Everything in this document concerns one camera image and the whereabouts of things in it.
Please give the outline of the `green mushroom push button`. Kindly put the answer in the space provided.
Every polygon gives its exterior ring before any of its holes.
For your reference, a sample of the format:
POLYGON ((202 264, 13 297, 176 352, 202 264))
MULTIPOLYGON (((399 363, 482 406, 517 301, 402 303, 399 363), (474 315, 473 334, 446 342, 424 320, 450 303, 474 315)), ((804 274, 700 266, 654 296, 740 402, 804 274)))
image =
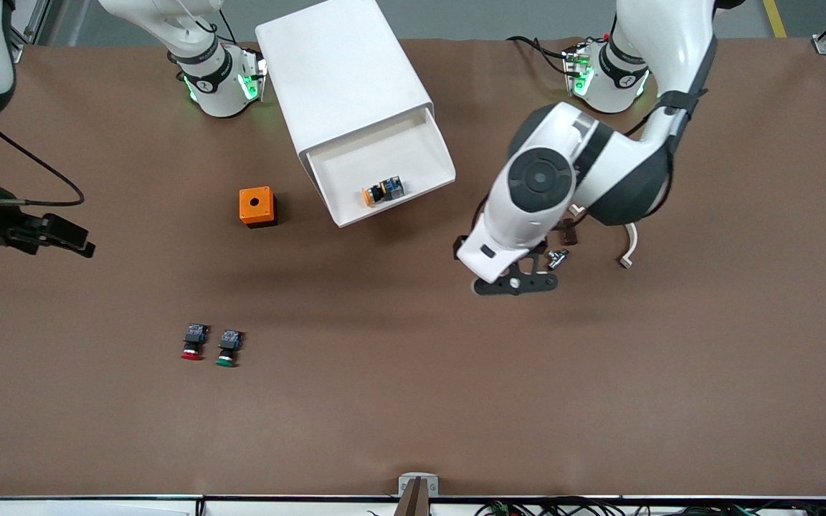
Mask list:
POLYGON ((244 340, 243 331, 224 330, 219 343, 219 356, 216 365, 221 367, 237 367, 238 355, 244 340))

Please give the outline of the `white table edge rail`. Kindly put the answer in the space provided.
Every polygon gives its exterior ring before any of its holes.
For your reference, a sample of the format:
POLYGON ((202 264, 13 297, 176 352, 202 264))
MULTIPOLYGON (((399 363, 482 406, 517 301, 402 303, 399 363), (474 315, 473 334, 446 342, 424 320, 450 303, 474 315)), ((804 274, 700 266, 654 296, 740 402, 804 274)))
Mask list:
MULTIPOLYGON (((0 497, 0 516, 393 516, 397 495, 0 497)), ((826 497, 439 496, 432 516, 826 516, 826 497)))

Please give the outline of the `orange box with hole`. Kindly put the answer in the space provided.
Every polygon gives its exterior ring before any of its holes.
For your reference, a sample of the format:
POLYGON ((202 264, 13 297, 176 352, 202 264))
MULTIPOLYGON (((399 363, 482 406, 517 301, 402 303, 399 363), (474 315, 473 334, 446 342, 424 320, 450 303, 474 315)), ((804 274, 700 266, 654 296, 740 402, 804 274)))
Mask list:
POLYGON ((278 225, 277 198, 269 186, 239 190, 239 220, 251 229, 278 225))

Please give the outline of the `yellow mushroom push button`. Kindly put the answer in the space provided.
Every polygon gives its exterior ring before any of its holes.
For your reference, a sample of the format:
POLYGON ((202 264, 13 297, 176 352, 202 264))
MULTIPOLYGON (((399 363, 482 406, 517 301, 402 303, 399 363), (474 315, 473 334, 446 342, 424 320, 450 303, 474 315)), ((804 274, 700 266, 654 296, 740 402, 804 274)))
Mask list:
POLYGON ((373 208, 377 204, 394 201, 404 196, 404 186, 398 176, 390 177, 363 190, 364 205, 373 208))

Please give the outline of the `red mushroom push button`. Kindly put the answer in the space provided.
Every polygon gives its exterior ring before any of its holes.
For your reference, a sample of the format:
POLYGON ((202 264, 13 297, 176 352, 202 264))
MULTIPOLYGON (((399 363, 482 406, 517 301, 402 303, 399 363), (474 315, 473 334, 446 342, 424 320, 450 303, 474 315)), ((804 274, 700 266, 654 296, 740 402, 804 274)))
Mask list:
POLYGON ((184 333, 184 348, 181 350, 181 359, 203 360, 204 343, 209 337, 211 327, 201 323, 189 323, 184 333))

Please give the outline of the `white curved plastic arc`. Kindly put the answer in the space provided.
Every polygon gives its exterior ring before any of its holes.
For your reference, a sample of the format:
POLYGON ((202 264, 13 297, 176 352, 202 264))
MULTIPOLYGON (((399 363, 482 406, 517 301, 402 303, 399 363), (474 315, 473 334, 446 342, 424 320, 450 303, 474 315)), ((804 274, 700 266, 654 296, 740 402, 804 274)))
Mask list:
MULTIPOLYGON (((584 217, 587 215, 587 210, 583 208, 583 206, 578 206, 576 204, 571 204, 568 211, 574 217, 574 222, 576 222, 576 224, 583 222, 584 217)), ((623 269, 630 269, 634 264, 633 254, 639 244, 639 231, 636 223, 625 224, 624 229, 627 235, 627 245, 623 254, 617 258, 617 263, 623 269)))

